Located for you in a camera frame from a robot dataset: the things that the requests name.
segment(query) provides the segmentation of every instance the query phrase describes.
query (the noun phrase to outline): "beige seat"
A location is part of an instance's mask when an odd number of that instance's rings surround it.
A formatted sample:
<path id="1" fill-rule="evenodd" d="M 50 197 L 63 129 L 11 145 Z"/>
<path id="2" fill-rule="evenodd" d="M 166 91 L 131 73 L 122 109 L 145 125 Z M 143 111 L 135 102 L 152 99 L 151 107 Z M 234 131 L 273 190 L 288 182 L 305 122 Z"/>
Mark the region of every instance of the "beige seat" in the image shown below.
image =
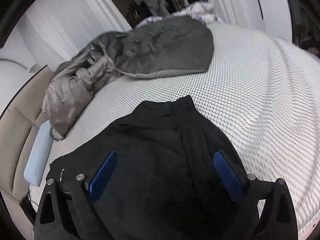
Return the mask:
<path id="1" fill-rule="evenodd" d="M 53 72 L 44 67 L 15 96 L 0 119 L 0 190 L 19 203 L 28 193 L 23 172 L 39 127 L 42 101 Z"/>

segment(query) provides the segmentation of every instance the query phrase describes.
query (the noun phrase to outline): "white bedding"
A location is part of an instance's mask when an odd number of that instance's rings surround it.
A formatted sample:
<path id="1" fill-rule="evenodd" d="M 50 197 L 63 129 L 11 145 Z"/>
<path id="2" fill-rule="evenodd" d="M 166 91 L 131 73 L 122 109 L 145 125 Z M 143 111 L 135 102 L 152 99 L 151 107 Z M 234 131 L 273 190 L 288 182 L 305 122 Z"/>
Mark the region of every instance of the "white bedding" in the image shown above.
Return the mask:
<path id="1" fill-rule="evenodd" d="M 320 61 L 263 33 L 222 23 L 208 27 L 215 48 L 207 73 L 153 80 L 123 76 L 107 84 L 67 138 L 54 142 L 41 186 L 30 187 L 32 200 L 39 203 L 49 163 L 141 101 L 191 95 L 197 110 L 229 137 L 247 173 L 286 180 L 301 234 L 320 214 Z"/>

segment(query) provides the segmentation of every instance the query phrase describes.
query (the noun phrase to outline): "blue rubber pad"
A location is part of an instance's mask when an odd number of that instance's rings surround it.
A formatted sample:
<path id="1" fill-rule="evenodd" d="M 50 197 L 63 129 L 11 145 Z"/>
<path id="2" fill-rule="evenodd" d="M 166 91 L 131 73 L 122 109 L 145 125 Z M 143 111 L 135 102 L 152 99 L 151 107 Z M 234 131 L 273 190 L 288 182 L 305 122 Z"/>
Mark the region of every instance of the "blue rubber pad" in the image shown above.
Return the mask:
<path id="1" fill-rule="evenodd" d="M 106 188 L 116 166 L 118 163 L 118 155 L 115 151 L 112 151 L 108 158 L 105 160 L 101 168 L 98 170 L 96 176 L 89 183 L 88 191 L 89 198 L 88 201 L 92 204 L 94 201 L 100 199 Z"/>
<path id="2" fill-rule="evenodd" d="M 242 185 L 220 152 L 213 157 L 213 165 L 233 201 L 242 200 Z"/>

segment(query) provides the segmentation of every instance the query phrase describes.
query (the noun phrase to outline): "metal screw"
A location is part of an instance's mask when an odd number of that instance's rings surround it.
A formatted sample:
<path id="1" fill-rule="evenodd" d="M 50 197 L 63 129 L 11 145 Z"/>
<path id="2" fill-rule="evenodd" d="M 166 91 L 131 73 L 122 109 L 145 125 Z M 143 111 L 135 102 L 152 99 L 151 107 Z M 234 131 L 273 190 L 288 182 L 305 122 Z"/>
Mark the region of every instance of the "metal screw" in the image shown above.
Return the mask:
<path id="1" fill-rule="evenodd" d="M 249 180 L 255 180 L 257 178 L 253 174 L 248 174 L 247 177 L 248 177 Z"/>
<path id="2" fill-rule="evenodd" d="M 48 179 L 47 184 L 48 184 L 48 185 L 51 185 L 53 182 L 54 182 L 53 179 Z"/>
<path id="3" fill-rule="evenodd" d="M 83 175 L 83 174 L 78 174 L 78 175 L 76 176 L 76 179 L 77 179 L 77 180 L 82 180 L 82 179 L 84 179 L 84 175 Z"/>
<path id="4" fill-rule="evenodd" d="M 281 185 L 284 185 L 285 184 L 285 180 L 284 179 L 278 179 L 278 182 L 281 184 Z"/>

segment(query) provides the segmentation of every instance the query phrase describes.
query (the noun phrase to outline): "light blue cushion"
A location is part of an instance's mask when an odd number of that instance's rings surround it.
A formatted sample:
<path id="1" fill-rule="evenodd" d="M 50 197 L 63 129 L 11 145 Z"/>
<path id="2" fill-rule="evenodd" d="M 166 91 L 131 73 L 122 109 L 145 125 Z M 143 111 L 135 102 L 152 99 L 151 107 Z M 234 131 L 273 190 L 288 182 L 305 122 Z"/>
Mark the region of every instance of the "light blue cushion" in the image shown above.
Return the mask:
<path id="1" fill-rule="evenodd" d="M 40 186 L 53 143 L 53 140 L 50 137 L 50 128 L 51 125 L 49 121 L 40 126 L 27 166 L 23 173 L 27 182 L 38 187 Z"/>

